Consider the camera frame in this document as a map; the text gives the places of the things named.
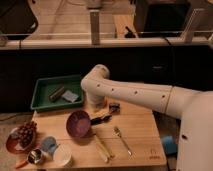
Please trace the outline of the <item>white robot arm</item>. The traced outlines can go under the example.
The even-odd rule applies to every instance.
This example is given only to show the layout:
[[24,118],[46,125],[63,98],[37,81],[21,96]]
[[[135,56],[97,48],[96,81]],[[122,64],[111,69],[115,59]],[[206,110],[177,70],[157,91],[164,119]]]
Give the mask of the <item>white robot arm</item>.
[[83,77],[91,106],[98,108],[111,97],[180,119],[176,171],[213,171],[213,91],[113,81],[109,75],[97,64]]

